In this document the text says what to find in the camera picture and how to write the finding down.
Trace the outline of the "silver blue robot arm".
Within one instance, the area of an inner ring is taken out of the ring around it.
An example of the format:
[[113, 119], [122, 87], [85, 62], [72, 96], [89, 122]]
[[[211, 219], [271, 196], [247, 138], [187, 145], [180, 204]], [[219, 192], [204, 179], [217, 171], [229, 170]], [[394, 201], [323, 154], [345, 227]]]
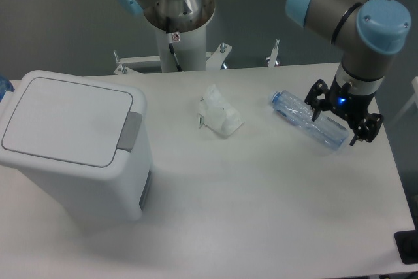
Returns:
[[305, 98], [313, 118], [331, 111], [353, 131], [352, 143], [372, 142], [384, 117], [368, 106], [405, 44], [408, 9], [395, 0], [286, 0], [285, 12], [343, 52], [332, 84], [318, 80]]

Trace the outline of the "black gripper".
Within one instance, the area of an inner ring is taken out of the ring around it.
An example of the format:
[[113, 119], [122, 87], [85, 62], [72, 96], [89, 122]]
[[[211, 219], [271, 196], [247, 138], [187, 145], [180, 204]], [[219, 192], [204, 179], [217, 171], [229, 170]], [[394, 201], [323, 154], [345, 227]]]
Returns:
[[304, 102], [312, 110], [312, 121], [318, 119], [322, 111], [331, 111], [344, 119], [353, 131], [350, 146], [359, 141], [371, 143], [383, 125], [383, 115], [368, 113], [368, 106], [375, 92], [370, 95], [355, 95], [343, 89], [334, 78], [330, 89], [319, 79], [309, 90]]

